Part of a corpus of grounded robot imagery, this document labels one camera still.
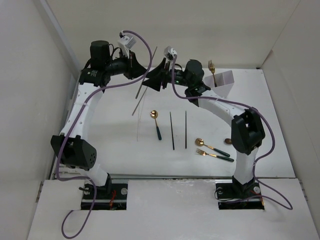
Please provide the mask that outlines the thin silver chopstick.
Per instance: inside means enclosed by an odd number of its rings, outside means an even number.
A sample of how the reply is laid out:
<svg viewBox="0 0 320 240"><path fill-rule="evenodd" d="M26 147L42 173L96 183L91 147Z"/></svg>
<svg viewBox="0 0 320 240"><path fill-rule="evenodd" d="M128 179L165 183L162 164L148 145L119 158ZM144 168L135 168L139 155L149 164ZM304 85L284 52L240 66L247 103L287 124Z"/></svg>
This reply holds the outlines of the thin silver chopstick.
<svg viewBox="0 0 320 240"><path fill-rule="evenodd" d="M132 112L132 116L135 115L135 113L138 113L138 117L137 117L137 133L136 133L136 141L139 141L139 132L140 132L140 122L141 122L141 117L142 117L142 111L143 111L143 107L144 107L144 102L142 103L142 107L140 107L140 103L141 101L145 100L145 94L147 92L148 88L146 87L145 90L143 91L142 96L140 97L139 101L137 102L137 105L135 106L133 112Z"/></svg>

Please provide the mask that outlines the rose gold fork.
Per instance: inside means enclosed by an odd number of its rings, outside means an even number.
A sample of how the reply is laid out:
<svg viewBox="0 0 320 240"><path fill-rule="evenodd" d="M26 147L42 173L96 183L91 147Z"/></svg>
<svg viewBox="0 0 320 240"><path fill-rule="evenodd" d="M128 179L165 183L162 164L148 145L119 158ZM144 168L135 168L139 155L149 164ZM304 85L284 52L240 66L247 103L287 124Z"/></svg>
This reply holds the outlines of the rose gold fork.
<svg viewBox="0 0 320 240"><path fill-rule="evenodd" d="M208 61L208 69L210 70L210 72L214 75L215 72L216 72L216 68L215 68L215 65L213 63L212 60L209 60Z"/></svg>

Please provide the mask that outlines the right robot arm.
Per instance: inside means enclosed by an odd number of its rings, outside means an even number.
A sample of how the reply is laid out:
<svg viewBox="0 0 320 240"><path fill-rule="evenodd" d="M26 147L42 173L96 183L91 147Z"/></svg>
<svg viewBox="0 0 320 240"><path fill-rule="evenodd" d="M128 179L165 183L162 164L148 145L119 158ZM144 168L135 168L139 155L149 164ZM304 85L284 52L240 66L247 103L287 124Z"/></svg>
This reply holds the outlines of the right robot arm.
<svg viewBox="0 0 320 240"><path fill-rule="evenodd" d="M257 186L254 165L258 148L266 136L263 117L251 106L218 98L213 89L204 83L204 75L203 66L198 60L189 60L185 68L180 70L169 66L169 62L163 59L146 75L142 84L157 92L168 84L172 87L183 86L186 88L183 99L211 112L230 126L231 142L236 150L231 190L236 198L241 198Z"/></svg>

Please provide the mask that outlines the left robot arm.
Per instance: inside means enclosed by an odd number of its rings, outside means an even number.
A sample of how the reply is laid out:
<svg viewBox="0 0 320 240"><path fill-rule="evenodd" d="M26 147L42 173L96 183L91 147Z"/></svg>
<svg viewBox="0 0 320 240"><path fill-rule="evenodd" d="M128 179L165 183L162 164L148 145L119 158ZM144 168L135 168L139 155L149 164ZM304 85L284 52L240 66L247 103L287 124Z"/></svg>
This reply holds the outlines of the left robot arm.
<svg viewBox="0 0 320 240"><path fill-rule="evenodd" d="M95 109L108 89L111 77L124 75L132 81L141 80L147 72L131 50L134 39L127 36L118 40L119 57L113 58L110 44L104 40L93 41L90 45L90 59L82 69L76 98L70 115L59 135L53 135L50 144L57 157L55 174L59 174L60 165L79 172L78 179L92 181L94 192L100 198L111 195L110 175L96 162L97 150L88 143L88 133Z"/></svg>

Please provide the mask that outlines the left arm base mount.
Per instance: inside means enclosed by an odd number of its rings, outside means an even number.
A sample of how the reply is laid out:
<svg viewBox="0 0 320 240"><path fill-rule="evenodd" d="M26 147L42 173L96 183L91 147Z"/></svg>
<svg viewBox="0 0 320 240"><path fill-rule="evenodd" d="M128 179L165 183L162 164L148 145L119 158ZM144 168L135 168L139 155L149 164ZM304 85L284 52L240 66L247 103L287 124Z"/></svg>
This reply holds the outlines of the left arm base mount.
<svg viewBox="0 0 320 240"><path fill-rule="evenodd" d="M81 210L89 210L93 197L94 188L86 183L84 187L78 188L82 191ZM97 188L96 199L93 210L122 211L127 209L128 182L116 181L111 184L110 193L104 191L101 187Z"/></svg>

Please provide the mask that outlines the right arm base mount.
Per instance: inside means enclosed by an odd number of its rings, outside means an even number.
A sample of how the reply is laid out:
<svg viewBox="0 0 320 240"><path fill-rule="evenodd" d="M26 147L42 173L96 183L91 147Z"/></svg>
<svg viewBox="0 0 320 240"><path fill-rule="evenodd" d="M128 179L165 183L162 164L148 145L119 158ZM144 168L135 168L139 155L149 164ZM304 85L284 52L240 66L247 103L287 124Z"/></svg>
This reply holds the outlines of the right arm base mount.
<svg viewBox="0 0 320 240"><path fill-rule="evenodd" d="M264 210L261 188L257 182L244 191L236 188L232 182L215 184L214 196L218 200L219 210Z"/></svg>

